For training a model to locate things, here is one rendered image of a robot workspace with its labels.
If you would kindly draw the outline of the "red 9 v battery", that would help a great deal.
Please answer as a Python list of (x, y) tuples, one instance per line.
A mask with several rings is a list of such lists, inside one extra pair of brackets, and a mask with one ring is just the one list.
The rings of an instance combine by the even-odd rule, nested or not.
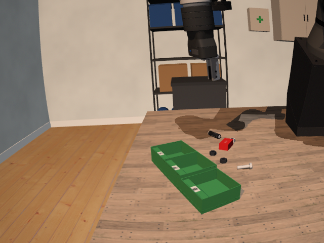
[(233, 145), (233, 139), (224, 138), (219, 143), (219, 149), (228, 151), (231, 148), (232, 145)]

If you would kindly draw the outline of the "green three-compartment bin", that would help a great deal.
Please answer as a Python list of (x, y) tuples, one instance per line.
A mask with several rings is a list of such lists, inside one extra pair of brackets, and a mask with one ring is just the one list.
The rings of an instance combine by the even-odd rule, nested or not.
[(151, 159), (201, 214), (240, 199), (241, 185), (182, 140), (151, 146)]

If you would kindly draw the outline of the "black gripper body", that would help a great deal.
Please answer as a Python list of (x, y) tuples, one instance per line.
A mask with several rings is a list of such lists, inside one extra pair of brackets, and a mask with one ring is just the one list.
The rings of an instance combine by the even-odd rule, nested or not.
[(188, 36), (189, 56), (201, 59), (217, 57), (213, 11), (232, 10), (231, 1), (180, 0), (184, 31)]

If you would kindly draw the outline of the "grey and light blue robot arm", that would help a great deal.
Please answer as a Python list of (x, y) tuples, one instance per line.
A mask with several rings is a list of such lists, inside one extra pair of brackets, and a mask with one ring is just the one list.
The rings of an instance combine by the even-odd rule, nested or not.
[(307, 38), (307, 50), (324, 60), (324, 0), (318, 0), (315, 24)]

